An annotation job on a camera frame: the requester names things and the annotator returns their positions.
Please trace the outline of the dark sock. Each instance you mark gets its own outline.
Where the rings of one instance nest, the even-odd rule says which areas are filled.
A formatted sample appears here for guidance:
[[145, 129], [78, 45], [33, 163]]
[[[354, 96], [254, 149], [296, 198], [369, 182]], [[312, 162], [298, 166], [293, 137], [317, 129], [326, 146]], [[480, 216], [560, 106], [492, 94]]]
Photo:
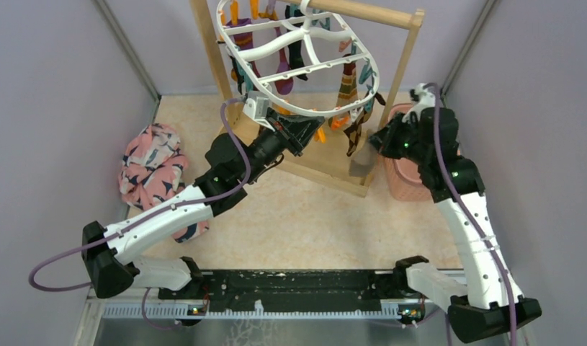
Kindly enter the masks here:
[[373, 169], [377, 161], [378, 148], [370, 142], [366, 142], [351, 158], [349, 164], [349, 176], [366, 177]]

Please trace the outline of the white plastic sock hanger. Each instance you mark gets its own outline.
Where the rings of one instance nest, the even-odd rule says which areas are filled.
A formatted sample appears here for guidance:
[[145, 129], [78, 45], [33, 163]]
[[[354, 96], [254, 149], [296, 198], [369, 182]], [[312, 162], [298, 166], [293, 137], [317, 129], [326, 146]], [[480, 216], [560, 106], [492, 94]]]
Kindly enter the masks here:
[[[239, 14], [239, 1], [219, 1], [215, 10], [218, 42], [231, 60], [232, 78], [238, 92], [247, 97], [248, 116], [261, 118], [262, 102], [293, 115], [329, 119], [341, 115], [357, 118], [378, 95], [377, 64], [344, 18], [307, 1], [290, 4], [277, 13], [274, 1], [265, 9], [251, 1], [251, 14]], [[287, 96], [296, 80], [341, 68], [342, 101], [318, 110], [295, 105]]]

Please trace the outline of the maroon purple striped sock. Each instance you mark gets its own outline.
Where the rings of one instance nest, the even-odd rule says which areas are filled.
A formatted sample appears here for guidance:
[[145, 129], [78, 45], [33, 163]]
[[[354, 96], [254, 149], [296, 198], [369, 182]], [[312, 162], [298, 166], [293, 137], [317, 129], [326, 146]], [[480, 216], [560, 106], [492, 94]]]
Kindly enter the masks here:
[[[250, 25], [252, 23], [251, 18], [239, 18], [236, 24], [233, 24], [232, 21], [226, 22], [226, 26], [228, 27], [240, 27], [245, 25]], [[240, 48], [240, 50], [248, 50], [254, 47], [253, 42], [253, 34], [251, 32], [245, 32], [241, 34], [236, 34], [233, 36], [236, 45]], [[237, 83], [237, 90], [240, 94], [243, 94], [243, 85], [245, 84], [244, 78], [241, 76], [242, 68], [238, 67], [236, 60], [233, 56], [230, 56], [230, 61], [232, 64], [231, 70], [231, 77]]]

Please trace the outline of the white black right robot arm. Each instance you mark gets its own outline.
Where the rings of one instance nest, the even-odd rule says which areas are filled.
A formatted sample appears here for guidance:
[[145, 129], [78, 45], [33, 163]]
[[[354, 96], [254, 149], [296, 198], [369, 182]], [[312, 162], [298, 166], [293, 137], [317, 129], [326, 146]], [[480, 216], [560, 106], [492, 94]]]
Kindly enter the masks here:
[[516, 284], [488, 215], [485, 185], [476, 164], [460, 153], [459, 123], [448, 108], [394, 107], [369, 143], [386, 159], [407, 159], [418, 170], [455, 241], [465, 283], [446, 276], [425, 257], [397, 262], [393, 287], [402, 297], [421, 293], [446, 315], [464, 343], [519, 329], [541, 317], [535, 298]]

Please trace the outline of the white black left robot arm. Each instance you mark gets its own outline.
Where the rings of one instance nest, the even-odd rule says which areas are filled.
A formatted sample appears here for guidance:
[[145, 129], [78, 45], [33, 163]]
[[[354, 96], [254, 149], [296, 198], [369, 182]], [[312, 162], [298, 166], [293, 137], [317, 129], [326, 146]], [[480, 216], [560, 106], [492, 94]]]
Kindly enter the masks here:
[[202, 272], [189, 257], [158, 259], [145, 250], [185, 226], [230, 210], [285, 151], [301, 155], [323, 117], [280, 115], [268, 109], [268, 129], [245, 145], [225, 123], [205, 157], [210, 168], [173, 198], [126, 221], [84, 227], [82, 259], [97, 298], [112, 298], [129, 288], [158, 288], [195, 298], [204, 288]]

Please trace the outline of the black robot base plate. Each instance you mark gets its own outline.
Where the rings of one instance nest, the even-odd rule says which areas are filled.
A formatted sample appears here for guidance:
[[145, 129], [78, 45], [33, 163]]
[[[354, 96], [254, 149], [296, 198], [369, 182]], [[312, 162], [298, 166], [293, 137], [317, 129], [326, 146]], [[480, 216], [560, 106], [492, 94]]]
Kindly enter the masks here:
[[260, 302], [268, 313], [378, 312], [399, 303], [404, 314], [429, 300], [406, 291], [392, 270], [212, 270], [162, 300], [199, 300], [210, 312], [247, 312]]

